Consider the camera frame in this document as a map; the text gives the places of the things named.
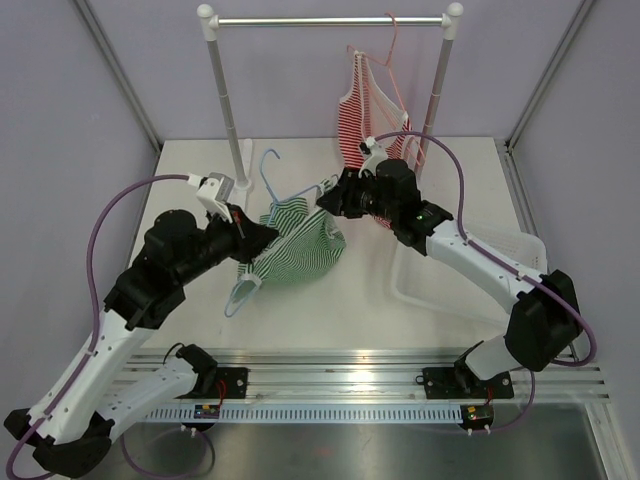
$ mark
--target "white table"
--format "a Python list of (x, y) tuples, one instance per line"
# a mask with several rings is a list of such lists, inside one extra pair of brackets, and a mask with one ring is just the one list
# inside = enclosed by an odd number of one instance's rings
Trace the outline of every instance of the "white table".
[[(444, 138), (459, 156), (467, 181), (465, 218), (519, 230), (516, 213), (491, 138)], [(258, 173), (266, 148), (282, 159), (266, 163), (268, 178), (280, 197), (342, 171), (336, 139), (278, 139), (254, 142), (247, 214), (254, 221), (270, 197)], [(157, 174), (219, 171), (233, 175), (224, 140), (173, 140), (165, 143)], [(423, 172), (423, 198), (456, 211), (458, 184), (450, 159), (435, 145)], [(134, 252), (153, 220), (169, 209), (191, 211), (204, 227), (204, 211), (186, 182), (165, 181), (150, 191)], [(293, 287), (264, 287), (233, 318), (223, 314), (236, 281), (236, 262), (226, 260), (186, 287), (187, 301), (144, 345), (167, 348), (175, 342), (204, 348), (410, 349), (468, 347), (499, 329), (453, 315), (403, 303), (390, 293), (390, 268), (397, 240), (369, 218), (337, 219), (348, 246), (322, 279)]]

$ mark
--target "plastic tray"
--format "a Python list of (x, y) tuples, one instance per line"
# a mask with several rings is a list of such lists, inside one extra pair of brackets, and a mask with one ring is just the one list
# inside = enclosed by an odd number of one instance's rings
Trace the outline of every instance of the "plastic tray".
[[(465, 228), (516, 262), (546, 273), (546, 249), (538, 237), (471, 221), (465, 222)], [(398, 244), (391, 275), (392, 294), (404, 302), (431, 310), (500, 327), (507, 325), (509, 316), (497, 302), (487, 302), (491, 297), (484, 290), (461, 278), (452, 268), (447, 267), (445, 271), (429, 268), (432, 262), (436, 260)]]

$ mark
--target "vent grille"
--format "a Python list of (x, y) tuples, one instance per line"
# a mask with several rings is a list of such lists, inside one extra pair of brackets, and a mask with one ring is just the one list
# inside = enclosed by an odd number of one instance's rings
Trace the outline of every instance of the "vent grille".
[[(164, 405), (143, 420), (150, 423), (189, 421), (212, 422), (194, 418), (195, 405)], [(225, 405), (221, 423), (460, 423), (460, 407), (454, 405), (310, 405), (252, 406)]]

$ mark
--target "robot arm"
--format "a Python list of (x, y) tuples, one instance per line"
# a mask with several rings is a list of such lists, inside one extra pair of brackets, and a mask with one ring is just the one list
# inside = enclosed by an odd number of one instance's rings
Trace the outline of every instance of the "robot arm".
[[(161, 214), (145, 233), (141, 252), (105, 299), (95, 348), (89, 351), (88, 339), (36, 405), (14, 410), (5, 420), (5, 427), (17, 440), (42, 420), (27, 443), (35, 447), (34, 458), (49, 472), (71, 478), (85, 475), (124, 431), (157, 405), (184, 394), (206, 395), (214, 388), (217, 362), (196, 345), (189, 345), (153, 374), (105, 397), (129, 357), (185, 300), (185, 285), (228, 257), (251, 261), (278, 235), (226, 203), (233, 186), (228, 177), (212, 174), (208, 178), (191, 176), (191, 180), (207, 207), (207, 227), (199, 229), (193, 215), (184, 210)], [(81, 362), (86, 362), (84, 369), (55, 409), (45, 415)]]
[(421, 199), (415, 174), (406, 162), (388, 159), (372, 140), (361, 145), (366, 157), (362, 168), (344, 169), (337, 185), (318, 199), (318, 206), (336, 216), (369, 214), (388, 220), (401, 243), (457, 270), (510, 314), (504, 335), (476, 345), (456, 362), (456, 378), (465, 390), (518, 367), (544, 369), (582, 328), (563, 307), (525, 280), (541, 283), (577, 310), (571, 279), (559, 270), (546, 275), (519, 265), (471, 239), (468, 232), (460, 231), (451, 213)]

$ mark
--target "blue hanger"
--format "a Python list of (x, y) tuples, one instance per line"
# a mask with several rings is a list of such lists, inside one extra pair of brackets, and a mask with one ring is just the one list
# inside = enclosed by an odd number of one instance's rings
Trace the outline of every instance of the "blue hanger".
[(314, 188), (318, 190), (319, 194), (322, 194), (322, 187), (318, 184), (315, 184), (305, 188), (304, 190), (299, 191), (298, 193), (294, 193), (293, 195), (285, 198), (284, 200), (279, 200), (276, 193), (271, 188), (271, 185), (269, 185), (269, 181), (267, 180), (267, 177), (264, 174), (264, 160), (265, 158), (267, 158), (267, 154), (269, 153), (273, 153), (278, 158), (278, 160), (280, 159), (280, 155), (273, 148), (268, 148), (267, 150), (265, 150), (264, 153), (262, 154), (262, 158), (260, 159), (260, 176), (262, 177), (262, 180), (264, 181), (264, 184), (267, 187), (267, 191), (269, 192), (269, 195), (271, 196), (271, 199), (273, 200), (273, 205), (274, 205), (274, 208), (271, 210), (271, 215), (269, 215), (267, 226), (271, 225), (273, 216), (276, 213), (275, 207), (277, 207), (278, 205), (288, 202), (289, 200), (299, 197), (300, 195), (304, 195), (305, 193), (307, 193), (310, 190), (313, 190)]

